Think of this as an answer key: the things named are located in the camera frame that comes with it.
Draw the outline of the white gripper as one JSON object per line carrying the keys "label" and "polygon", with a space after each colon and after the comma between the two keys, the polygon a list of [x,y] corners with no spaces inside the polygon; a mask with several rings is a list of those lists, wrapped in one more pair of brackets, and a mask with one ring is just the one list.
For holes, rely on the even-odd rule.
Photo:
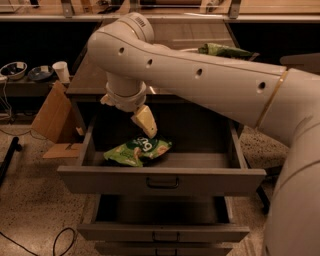
{"label": "white gripper", "polygon": [[141,82],[136,92],[131,96],[122,96],[112,89],[109,84],[106,85],[107,93],[100,99],[102,105],[114,106],[124,112],[134,112],[131,120],[140,127],[149,137],[154,138],[157,134],[157,125],[152,111],[146,101],[146,85]]}

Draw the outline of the black robot base legs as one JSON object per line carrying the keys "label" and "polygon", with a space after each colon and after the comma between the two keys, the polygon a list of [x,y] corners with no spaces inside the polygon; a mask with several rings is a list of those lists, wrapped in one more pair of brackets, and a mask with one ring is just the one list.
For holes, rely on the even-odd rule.
{"label": "black robot base legs", "polygon": [[[282,170],[282,165],[266,168],[265,169],[266,176],[264,180],[265,181],[276,180],[280,175],[281,170]],[[261,185],[259,185],[258,188],[256,189],[256,193],[262,202],[262,205],[263,205],[262,211],[265,215],[267,215],[270,209],[270,200]]]}

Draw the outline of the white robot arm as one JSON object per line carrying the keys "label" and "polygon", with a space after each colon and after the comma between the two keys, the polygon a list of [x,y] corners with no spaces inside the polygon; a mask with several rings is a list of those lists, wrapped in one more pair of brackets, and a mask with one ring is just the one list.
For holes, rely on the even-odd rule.
{"label": "white robot arm", "polygon": [[273,192],[262,256],[320,256],[320,77],[282,66],[169,49],[129,13],[92,34],[88,54],[107,73],[104,103],[133,113],[146,87],[255,128],[288,146]]}

